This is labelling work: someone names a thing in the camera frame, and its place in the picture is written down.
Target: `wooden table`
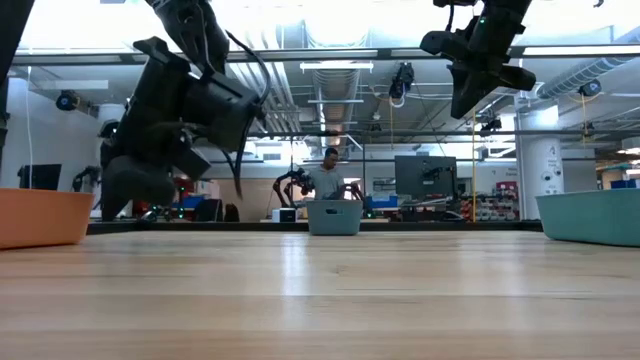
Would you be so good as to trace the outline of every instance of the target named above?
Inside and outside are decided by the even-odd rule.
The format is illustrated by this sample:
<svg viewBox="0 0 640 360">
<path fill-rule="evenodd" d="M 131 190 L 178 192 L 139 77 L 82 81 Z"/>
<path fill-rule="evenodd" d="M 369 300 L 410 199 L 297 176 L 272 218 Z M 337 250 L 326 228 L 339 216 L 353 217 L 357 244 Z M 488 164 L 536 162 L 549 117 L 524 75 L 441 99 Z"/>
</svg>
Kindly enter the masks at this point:
<svg viewBox="0 0 640 360">
<path fill-rule="evenodd" d="M 0 253 L 0 359 L 640 359 L 640 252 L 138 232 Z"/>
<path fill-rule="evenodd" d="M 271 219 L 260 219 L 261 223 L 272 223 L 273 221 Z M 296 221 L 297 223 L 303 223 L 306 224 L 309 222 L 309 219 L 298 219 L 298 221 Z M 391 222 L 391 220 L 389 219 L 360 219 L 361 223 L 367 223 L 367 224 L 374 224 L 374 223 L 378 223 L 378 224 L 386 224 L 388 222 Z"/>
</svg>

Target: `box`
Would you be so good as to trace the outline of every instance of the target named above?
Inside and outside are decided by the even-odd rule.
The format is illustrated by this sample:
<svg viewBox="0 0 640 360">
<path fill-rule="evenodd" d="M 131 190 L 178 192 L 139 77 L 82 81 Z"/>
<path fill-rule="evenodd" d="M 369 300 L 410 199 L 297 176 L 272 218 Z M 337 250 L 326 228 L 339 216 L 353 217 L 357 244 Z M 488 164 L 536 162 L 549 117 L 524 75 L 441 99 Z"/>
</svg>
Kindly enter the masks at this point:
<svg viewBox="0 0 640 360">
<path fill-rule="evenodd" d="M 0 189 L 0 249 L 71 245 L 84 239 L 93 194 Z"/>
<path fill-rule="evenodd" d="M 309 201 L 307 210 L 311 235 L 356 235 L 360 231 L 362 201 Z"/>
<path fill-rule="evenodd" d="M 551 239 L 640 246 L 640 189 L 538 196 L 544 233 Z"/>
</svg>

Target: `gray bin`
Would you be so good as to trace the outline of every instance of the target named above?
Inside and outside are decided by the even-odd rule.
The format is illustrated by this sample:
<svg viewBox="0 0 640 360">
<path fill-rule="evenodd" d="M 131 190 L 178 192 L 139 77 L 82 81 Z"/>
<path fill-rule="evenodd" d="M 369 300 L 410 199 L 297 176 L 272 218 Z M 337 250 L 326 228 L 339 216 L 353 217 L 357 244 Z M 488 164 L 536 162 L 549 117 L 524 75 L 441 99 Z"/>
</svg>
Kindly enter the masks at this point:
<svg viewBox="0 0 640 360">
<path fill-rule="evenodd" d="M 309 201 L 307 212 L 311 235 L 356 235 L 360 231 L 362 201 Z"/>
<path fill-rule="evenodd" d="M 640 246 L 640 189 L 538 196 L 544 233 L 551 239 Z"/>
</svg>

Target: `person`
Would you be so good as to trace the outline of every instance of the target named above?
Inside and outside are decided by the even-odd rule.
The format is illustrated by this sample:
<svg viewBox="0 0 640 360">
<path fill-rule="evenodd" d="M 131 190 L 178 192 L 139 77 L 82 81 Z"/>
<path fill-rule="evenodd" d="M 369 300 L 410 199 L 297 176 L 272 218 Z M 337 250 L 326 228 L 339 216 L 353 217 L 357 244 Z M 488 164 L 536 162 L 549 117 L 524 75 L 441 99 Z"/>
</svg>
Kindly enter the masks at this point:
<svg viewBox="0 0 640 360">
<path fill-rule="evenodd" d="M 324 153 L 322 165 L 309 173 L 311 184 L 315 187 L 315 200 L 325 200 L 334 196 L 344 185 L 344 178 L 336 171 L 338 151 L 328 148 Z"/>
</svg>

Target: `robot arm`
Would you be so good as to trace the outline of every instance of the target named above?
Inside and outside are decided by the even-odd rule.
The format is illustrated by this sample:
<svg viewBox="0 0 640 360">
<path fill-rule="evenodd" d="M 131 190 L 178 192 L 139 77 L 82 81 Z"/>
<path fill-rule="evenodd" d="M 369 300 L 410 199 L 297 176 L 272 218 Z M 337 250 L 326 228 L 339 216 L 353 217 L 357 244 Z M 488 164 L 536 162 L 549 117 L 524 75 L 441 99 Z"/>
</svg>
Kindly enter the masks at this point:
<svg viewBox="0 0 640 360">
<path fill-rule="evenodd" d="M 229 41 L 205 0 L 146 0 L 169 36 L 202 70 L 196 78 L 189 62 L 171 53 L 167 44 L 151 38 L 134 47 L 149 56 L 117 131 L 101 148 L 104 221 L 111 221 L 130 200 L 168 205 L 175 187 L 172 167 L 192 180 L 209 163 L 196 152 L 193 140 L 206 138 L 225 154 L 240 189 L 240 162 L 249 128 L 262 119 L 262 104 L 271 87 L 266 77 L 262 96 L 224 76 Z M 264 62 L 256 57 L 265 74 Z M 236 152 L 235 165 L 228 153 Z"/>
<path fill-rule="evenodd" d="M 87 166 L 82 172 L 73 178 L 71 185 L 74 192 L 80 192 L 82 190 L 82 182 L 84 178 L 89 176 L 89 183 L 91 186 L 95 186 L 100 179 L 100 168 L 96 166 Z"/>
<path fill-rule="evenodd" d="M 344 193 L 347 191 L 349 191 L 356 200 L 362 201 L 362 209 L 364 210 L 365 216 L 371 217 L 371 215 L 373 214 L 373 211 L 369 207 L 369 203 L 367 202 L 367 199 L 362 194 L 362 191 L 360 191 L 360 187 L 358 186 L 358 184 L 351 183 L 351 184 L 341 185 L 338 191 L 336 191 L 335 193 L 327 197 L 327 200 L 342 200 L 344 199 Z"/>
<path fill-rule="evenodd" d="M 289 203 L 287 203 L 282 196 L 282 188 L 281 184 L 283 180 L 291 179 L 291 182 L 285 186 L 284 192 L 287 195 Z M 278 199 L 280 200 L 280 205 L 283 208 L 295 209 L 296 205 L 293 202 L 293 194 L 292 187 L 293 185 L 299 186 L 301 188 L 302 195 L 307 195 L 311 190 L 314 189 L 314 186 L 311 182 L 311 179 L 308 175 L 304 173 L 303 168 L 299 168 L 297 171 L 289 171 L 288 173 L 280 176 L 273 183 L 273 191 L 275 191 Z"/>
<path fill-rule="evenodd" d="M 420 48 L 430 54 L 451 60 L 453 76 L 451 116 L 460 119 L 499 86 L 530 91 L 536 76 L 525 69 L 504 65 L 516 35 L 525 27 L 522 20 L 532 0 L 483 0 L 484 9 L 466 29 L 455 33 L 432 31 L 422 39 Z M 434 0 L 438 7 L 473 6 L 478 0 Z"/>
</svg>

